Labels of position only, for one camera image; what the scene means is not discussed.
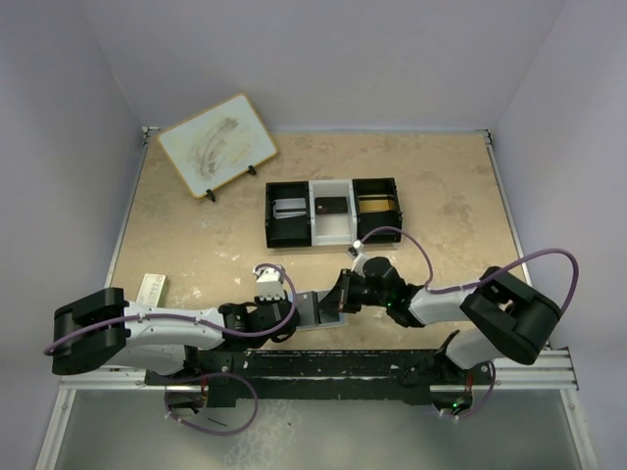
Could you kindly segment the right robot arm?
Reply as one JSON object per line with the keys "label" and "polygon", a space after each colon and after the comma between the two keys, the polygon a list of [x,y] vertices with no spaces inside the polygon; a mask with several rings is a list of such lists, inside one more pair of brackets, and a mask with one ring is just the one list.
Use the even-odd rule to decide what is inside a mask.
{"label": "right robot arm", "polygon": [[358,271],[342,270],[318,306],[345,313],[382,307],[405,328],[469,321],[472,329],[452,334],[439,349],[462,370],[500,357],[533,364],[562,318],[554,301],[496,266],[477,286],[441,294],[406,282],[384,257],[366,260]]}

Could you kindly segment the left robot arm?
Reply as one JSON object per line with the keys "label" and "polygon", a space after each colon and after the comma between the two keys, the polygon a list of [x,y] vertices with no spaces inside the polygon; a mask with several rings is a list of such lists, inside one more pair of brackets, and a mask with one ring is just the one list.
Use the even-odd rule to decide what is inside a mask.
{"label": "left robot arm", "polygon": [[60,376],[102,366],[169,376],[190,368],[197,351],[258,349],[290,337],[299,322],[299,311],[286,295],[185,310],[129,302],[123,289],[106,288],[55,311],[53,343],[44,353]]}

